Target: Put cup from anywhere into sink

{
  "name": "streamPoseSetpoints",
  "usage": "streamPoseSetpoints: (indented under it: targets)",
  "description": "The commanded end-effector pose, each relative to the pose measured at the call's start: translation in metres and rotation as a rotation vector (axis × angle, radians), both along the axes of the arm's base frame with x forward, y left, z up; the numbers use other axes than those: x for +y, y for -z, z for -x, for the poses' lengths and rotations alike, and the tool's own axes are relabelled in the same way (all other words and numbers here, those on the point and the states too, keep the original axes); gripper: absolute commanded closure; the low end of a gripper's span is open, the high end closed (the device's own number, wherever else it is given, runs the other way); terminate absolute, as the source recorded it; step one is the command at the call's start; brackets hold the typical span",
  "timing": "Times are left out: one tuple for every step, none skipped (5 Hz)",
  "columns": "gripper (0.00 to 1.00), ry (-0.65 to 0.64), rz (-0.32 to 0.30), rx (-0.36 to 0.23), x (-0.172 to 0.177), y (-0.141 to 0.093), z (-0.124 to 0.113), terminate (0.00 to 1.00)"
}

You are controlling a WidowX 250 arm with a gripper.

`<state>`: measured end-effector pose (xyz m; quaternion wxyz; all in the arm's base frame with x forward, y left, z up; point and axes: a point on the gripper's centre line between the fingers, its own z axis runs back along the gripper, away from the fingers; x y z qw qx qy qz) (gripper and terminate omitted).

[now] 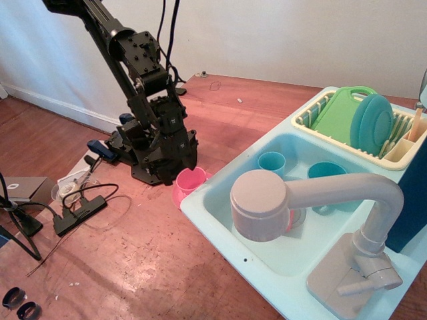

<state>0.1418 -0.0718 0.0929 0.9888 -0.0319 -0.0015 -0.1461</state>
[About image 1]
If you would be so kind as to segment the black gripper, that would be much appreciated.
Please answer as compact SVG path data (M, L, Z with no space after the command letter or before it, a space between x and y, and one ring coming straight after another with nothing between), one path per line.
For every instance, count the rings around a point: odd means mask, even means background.
M195 131L188 131L184 119L187 113L152 113L150 122L150 151L148 167L158 167L157 176L164 185L172 185L179 166L194 169L197 165Z

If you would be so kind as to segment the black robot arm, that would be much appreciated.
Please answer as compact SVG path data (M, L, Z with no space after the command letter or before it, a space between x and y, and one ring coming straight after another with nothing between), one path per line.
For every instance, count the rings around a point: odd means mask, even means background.
M172 185L197 164L197 139L187 130L185 107L161 63L154 36L124 27L100 1L45 1L52 13L80 18L124 95L130 114L105 141L102 154L131 167L133 178L150 185Z

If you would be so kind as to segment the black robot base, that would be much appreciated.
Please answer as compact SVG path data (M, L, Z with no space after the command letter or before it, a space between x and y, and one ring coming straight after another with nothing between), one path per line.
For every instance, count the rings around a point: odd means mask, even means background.
M151 140L145 133L142 133L141 137L131 139L130 133L130 129L126 130L124 126L118 127L117 131L114 131L106 141L107 146L111 151L118 154L118 159L121 162L131 167L133 178L149 185L163 184L157 176L158 167L148 167L146 164L146 156L150 153L148 147ZM184 169L186 167L179 166L179 173Z

